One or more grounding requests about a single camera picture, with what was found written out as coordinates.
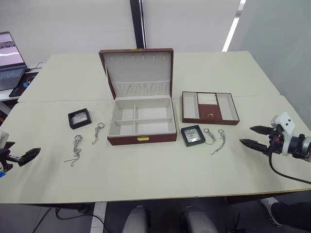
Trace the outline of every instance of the laptop keyboard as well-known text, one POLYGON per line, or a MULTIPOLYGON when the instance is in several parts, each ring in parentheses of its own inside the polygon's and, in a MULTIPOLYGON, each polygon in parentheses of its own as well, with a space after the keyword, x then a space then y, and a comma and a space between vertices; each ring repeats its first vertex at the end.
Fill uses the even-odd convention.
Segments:
POLYGON ((17 78, 22 74, 23 71, 24 68, 0 71, 0 80, 17 78))

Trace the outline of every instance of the black cable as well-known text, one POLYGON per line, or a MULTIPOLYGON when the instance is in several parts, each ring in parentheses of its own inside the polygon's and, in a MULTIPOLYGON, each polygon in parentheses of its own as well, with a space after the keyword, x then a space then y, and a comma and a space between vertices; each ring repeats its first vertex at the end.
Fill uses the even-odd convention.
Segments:
POLYGON ((39 63, 35 66, 35 68, 27 68, 27 69, 25 70, 25 73, 30 72, 30 71, 32 71, 33 69, 42 69, 43 67, 38 67, 38 65, 40 65, 40 64, 43 64, 43 62, 39 62, 39 63))
POLYGON ((236 229, 237 226, 238 226, 238 223, 239 223, 239 220, 240 220, 240 215, 241 215, 241 213, 239 213, 239 215, 238 215, 238 220, 237 220, 237 222, 235 223, 234 229, 236 229))
POLYGON ((40 221, 38 222, 38 224, 36 225, 35 229, 33 230, 33 233, 35 233, 35 231, 37 230, 38 226, 41 224, 41 222, 43 221, 43 219, 45 218, 46 215, 48 215, 49 211, 51 210, 52 208, 49 208, 45 214, 42 216, 42 218, 40 219, 40 221))
POLYGON ((298 179, 298 178, 295 178, 295 177, 287 176, 287 175, 284 175, 284 174, 278 172, 277 170, 275 170, 275 168, 272 165, 272 154, 273 154, 273 151, 275 149, 275 144, 276 144, 276 135, 273 136, 273 139, 272 139, 272 142, 271 142, 271 145, 270 145, 269 154, 268 154, 268 156, 269 156, 269 164, 270 164, 270 167, 271 167, 272 171, 274 171, 276 174, 278 174, 280 176, 283 176, 285 178, 292 179, 294 181, 300 181, 300 182, 303 182, 303 183, 311 184, 310 181, 305 181, 305 180, 298 179))
POLYGON ((59 219, 59 220, 69 220, 69 219, 74 219, 74 218, 77 218, 77 217, 85 217, 85 216, 92 216, 92 217, 95 217, 97 218, 104 226, 104 228, 107 230, 108 233, 111 233, 111 231, 106 227, 106 225, 104 224, 104 222, 99 218, 97 217, 96 215, 90 215, 90 214, 86 214, 86 215, 78 215, 78 216, 74 216, 74 217, 60 217, 58 215, 60 211, 60 208, 56 208, 55 209, 55 216, 59 219))
POLYGON ((39 62, 39 63, 35 66, 35 68, 33 68, 33 69, 40 69, 40 68, 42 68, 42 67, 38 68, 38 65, 40 65, 40 64, 43 64, 43 62, 39 62))

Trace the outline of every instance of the key ring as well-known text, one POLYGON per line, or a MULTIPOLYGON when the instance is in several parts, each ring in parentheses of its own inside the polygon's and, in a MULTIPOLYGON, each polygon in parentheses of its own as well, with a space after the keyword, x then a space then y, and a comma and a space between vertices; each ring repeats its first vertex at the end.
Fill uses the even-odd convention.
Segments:
POLYGON ((213 140, 212 143, 207 143, 207 142, 205 142, 205 144, 213 145, 214 142, 216 141, 215 136, 209 131, 208 128, 207 128, 207 129, 204 129, 204 132, 207 133, 207 134, 210 136, 210 138, 213 140))
POLYGON ((98 141, 98 131, 99 129, 102 129, 103 127, 105 127, 105 124, 100 122, 97 124, 97 127, 95 128, 95 140, 92 142, 92 145, 94 145, 97 141, 98 141))
POLYGON ((105 124, 100 122, 100 123, 97 124, 97 127, 101 129, 101 128, 105 127, 105 124))
POLYGON ((218 152, 219 150, 221 150, 221 149, 224 147, 224 145, 225 145, 225 131, 222 130, 222 129, 219 129, 219 130, 218 130, 218 133, 220 134, 220 136, 221 136, 220 139, 223 140, 223 143, 222 143, 222 144, 220 145, 220 147, 219 147, 218 149, 216 149, 212 154, 214 154, 214 153, 218 152))
POLYGON ((69 162, 69 161, 72 161, 71 162, 71 165, 70 166, 73 166, 73 164, 78 161, 78 159, 80 159, 80 152, 81 152, 81 148, 78 148, 78 144, 81 142, 82 140, 82 136, 81 135, 76 135, 74 137, 74 141, 73 141, 73 159, 69 159, 69 160, 65 160, 65 162, 69 162))

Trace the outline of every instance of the gold latch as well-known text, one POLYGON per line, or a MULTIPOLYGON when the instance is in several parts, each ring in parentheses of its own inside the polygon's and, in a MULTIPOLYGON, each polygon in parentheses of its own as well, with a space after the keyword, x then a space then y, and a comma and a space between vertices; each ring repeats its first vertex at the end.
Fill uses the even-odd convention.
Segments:
POLYGON ((148 141, 149 140, 149 136, 139 136, 137 137, 138 141, 148 141))
POLYGON ((132 49, 132 51, 133 52, 140 52, 140 51, 142 51, 142 49, 137 48, 137 49, 132 49))

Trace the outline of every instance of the laptop screen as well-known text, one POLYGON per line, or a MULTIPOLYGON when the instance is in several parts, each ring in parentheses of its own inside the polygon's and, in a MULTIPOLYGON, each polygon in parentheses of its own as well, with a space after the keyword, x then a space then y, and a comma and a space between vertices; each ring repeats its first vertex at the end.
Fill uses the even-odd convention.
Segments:
POLYGON ((24 65, 24 60, 9 33, 0 33, 0 68, 24 65))

